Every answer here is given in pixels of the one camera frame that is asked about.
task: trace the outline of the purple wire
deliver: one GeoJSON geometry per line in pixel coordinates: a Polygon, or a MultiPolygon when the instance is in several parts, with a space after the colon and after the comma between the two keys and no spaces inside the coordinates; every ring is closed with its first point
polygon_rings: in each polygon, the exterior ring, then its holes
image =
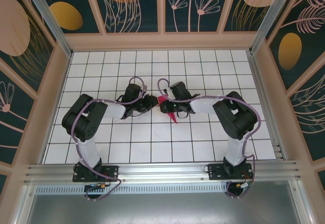
{"type": "Polygon", "coordinates": [[[78,140],[76,139],[75,135],[74,135],[74,131],[75,131],[75,127],[76,127],[76,124],[77,124],[77,121],[79,120],[81,114],[88,108],[88,106],[90,106],[92,103],[94,102],[108,102],[108,103],[113,103],[113,104],[119,104],[119,105],[130,105],[130,104],[133,104],[135,103],[136,101],[142,99],[143,95],[145,94],[146,90],[147,90],[147,86],[144,84],[144,81],[142,80],[142,78],[140,77],[132,77],[130,80],[129,80],[129,83],[131,82],[132,79],[139,79],[142,83],[142,92],[141,94],[139,95],[138,98],[136,98],[134,101],[131,101],[131,102],[119,102],[119,101],[112,101],[112,100],[106,100],[106,99],[95,99],[95,100],[92,100],[92,101],[89,101],[82,109],[81,111],[79,112],[79,114],[77,115],[75,121],[73,122],[72,124],[72,128],[71,128],[71,137],[73,138],[73,140],[75,141],[76,143],[76,148],[77,148],[77,153],[78,153],[78,156],[80,158],[80,160],[82,161],[82,163],[90,170],[92,171],[93,173],[97,174],[98,176],[100,177],[104,177],[105,179],[108,179],[108,180],[114,180],[114,181],[118,181],[119,183],[114,186],[108,193],[104,194],[104,195],[101,195],[99,196],[98,198],[96,199],[91,199],[89,196],[88,196],[88,193],[93,190],[94,188],[90,188],[87,192],[86,192],[86,197],[87,197],[87,200],[89,201],[98,201],[98,200],[102,200],[104,198],[106,198],[112,191],[114,191],[117,187],[119,187],[122,183],[122,180],[121,179],[118,179],[118,178],[114,178],[114,177],[109,177],[109,176],[106,176],[106,175],[103,175],[97,171],[95,171],[86,161],[85,159],[82,157],[81,155],[81,152],[80,152],[80,149],[79,149],[79,144],[78,144],[78,140]]]}
{"type": "MultiPolygon", "coordinates": [[[[197,96],[193,99],[189,99],[189,100],[181,100],[181,101],[178,101],[178,100],[173,100],[171,98],[169,98],[166,94],[163,93],[163,91],[161,90],[160,88],[160,82],[161,81],[166,81],[167,82],[167,85],[168,87],[170,87],[170,83],[169,81],[166,79],[166,78],[160,78],[157,82],[157,87],[158,87],[158,91],[159,93],[167,100],[171,101],[171,102],[175,102],[175,103],[184,103],[184,102],[192,102],[192,101],[196,101],[196,100],[199,100],[199,99],[226,99],[226,100],[231,100],[231,101],[236,101],[244,106],[247,106],[249,109],[251,109],[257,116],[257,121],[258,121],[258,125],[257,127],[255,128],[255,130],[251,131],[245,138],[244,140],[244,143],[243,143],[243,148],[242,148],[242,155],[245,157],[245,158],[251,158],[253,157],[253,178],[252,178],[252,182],[254,182],[254,179],[255,179],[255,156],[254,154],[252,155],[249,155],[249,156],[246,156],[245,155],[245,149],[246,149],[246,144],[247,144],[247,141],[248,139],[254,134],[257,132],[257,130],[259,130],[259,128],[261,127],[261,124],[262,124],[262,120],[261,120],[261,116],[259,115],[259,113],[248,103],[242,101],[242,100],[239,100],[239,99],[236,99],[236,98],[232,98],[232,97],[227,97],[227,96],[224,96],[224,95],[218,95],[218,96],[212,96],[212,95],[200,95],[200,96],[197,96]]],[[[227,186],[226,186],[226,194],[229,196],[229,197],[236,197],[234,194],[232,194],[231,192],[229,192],[229,185],[231,184],[232,182],[228,182],[227,183],[227,186]]],[[[247,194],[248,190],[250,189],[250,187],[245,191],[245,193],[243,193],[241,196],[244,196],[245,194],[247,194]]]]}

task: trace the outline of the purple cable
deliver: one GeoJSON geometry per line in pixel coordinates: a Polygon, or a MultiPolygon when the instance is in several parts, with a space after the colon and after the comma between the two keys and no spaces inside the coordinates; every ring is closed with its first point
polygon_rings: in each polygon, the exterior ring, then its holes
{"type": "Polygon", "coordinates": [[[77,153],[78,153],[78,156],[80,158],[80,160],[82,161],[82,163],[90,170],[92,171],[93,173],[97,174],[98,176],[101,176],[101,177],[104,177],[105,179],[109,179],[109,180],[114,180],[114,181],[118,181],[119,183],[113,187],[108,193],[104,194],[104,195],[101,195],[99,196],[98,198],[96,199],[91,199],[89,196],[88,196],[88,193],[93,190],[94,188],[90,188],[87,192],[86,192],[86,197],[87,197],[87,200],[88,201],[96,201],[96,200],[102,200],[104,198],[106,198],[112,191],[114,191],[117,187],[119,187],[122,183],[122,180],[121,179],[118,179],[118,178],[114,178],[114,177],[109,177],[109,176],[106,176],[106,175],[103,175],[97,171],[95,171],[90,165],[88,165],[88,163],[85,161],[85,159],[82,157],[81,155],[81,152],[80,152],[80,149],[79,149],[79,144],[78,144],[78,140],[76,139],[75,135],[74,135],[74,131],[75,131],[75,127],[76,127],[76,124],[77,124],[77,121],[79,120],[81,114],[87,109],[88,106],[90,106],[92,103],[94,102],[108,102],[108,103],[113,103],[113,104],[119,104],[119,105],[130,105],[130,104],[133,104],[135,103],[136,101],[140,100],[143,95],[145,94],[146,90],[147,90],[147,86],[144,84],[142,78],[140,77],[132,77],[130,80],[129,80],[129,83],[131,82],[132,79],[139,79],[142,83],[142,92],[141,94],[139,95],[138,98],[136,98],[134,101],[131,101],[131,102],[119,102],[119,101],[112,101],[112,100],[105,100],[105,99],[95,99],[95,100],[92,100],[92,101],[89,101],[82,109],[81,111],[79,112],[79,114],[77,115],[74,123],[72,124],[72,128],[71,128],[71,137],[73,138],[73,140],[75,141],[76,143],[76,148],[77,148],[77,153]]]}
{"type": "MultiPolygon", "coordinates": [[[[196,101],[196,100],[199,100],[199,99],[226,99],[226,100],[231,100],[231,101],[236,101],[244,106],[247,106],[249,109],[251,109],[257,116],[257,121],[258,121],[258,125],[257,127],[255,128],[255,130],[251,131],[245,138],[244,140],[244,143],[243,143],[243,149],[242,149],[242,155],[245,157],[245,158],[251,158],[253,157],[253,178],[252,178],[252,182],[254,182],[254,179],[255,179],[255,156],[254,154],[252,155],[249,155],[249,156],[246,156],[245,155],[245,149],[246,149],[246,144],[247,144],[247,141],[248,139],[254,134],[257,132],[257,130],[261,127],[261,123],[262,123],[262,120],[261,120],[261,116],[259,115],[259,113],[248,103],[242,101],[242,100],[239,100],[239,99],[236,99],[236,98],[232,98],[232,97],[227,97],[227,96],[224,96],[224,95],[218,95],[218,96],[212,96],[212,95],[200,95],[200,96],[197,96],[193,99],[189,99],[189,100],[181,100],[181,101],[178,101],[178,100],[173,100],[171,98],[169,98],[166,94],[163,93],[163,91],[161,90],[160,88],[160,82],[161,81],[166,81],[167,82],[167,85],[168,87],[170,87],[170,83],[169,81],[166,79],[166,78],[160,78],[157,82],[157,86],[158,86],[158,90],[159,90],[159,93],[167,100],[171,101],[171,102],[175,102],[175,103],[184,103],[184,102],[192,102],[192,101],[196,101]]],[[[238,197],[238,196],[235,196],[234,194],[232,194],[231,192],[229,192],[229,185],[231,184],[232,182],[228,182],[227,183],[227,186],[226,186],[226,194],[229,196],[229,197],[238,197]]],[[[242,196],[244,196],[245,194],[247,194],[248,190],[250,189],[250,187],[245,191],[245,193],[242,194],[242,196]]]]}

